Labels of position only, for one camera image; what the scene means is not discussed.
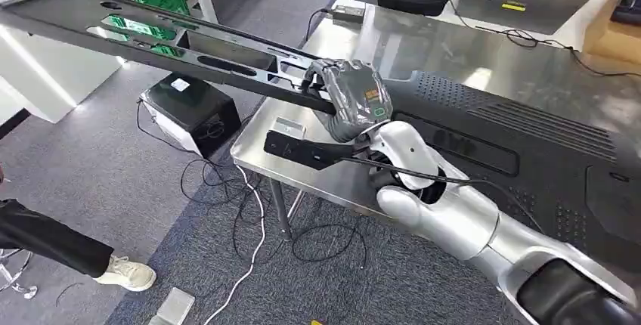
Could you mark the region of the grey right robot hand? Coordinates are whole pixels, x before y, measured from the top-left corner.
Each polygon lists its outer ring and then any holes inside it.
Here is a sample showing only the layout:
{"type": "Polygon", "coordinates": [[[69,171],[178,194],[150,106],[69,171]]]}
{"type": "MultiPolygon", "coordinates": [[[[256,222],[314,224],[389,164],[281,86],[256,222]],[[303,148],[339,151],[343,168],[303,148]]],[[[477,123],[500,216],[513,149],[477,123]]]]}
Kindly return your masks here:
{"type": "Polygon", "coordinates": [[[370,63],[314,60],[305,71],[302,90],[317,96],[320,88],[327,91],[336,112],[314,114],[334,141],[347,143],[392,118],[392,100],[370,63]]]}

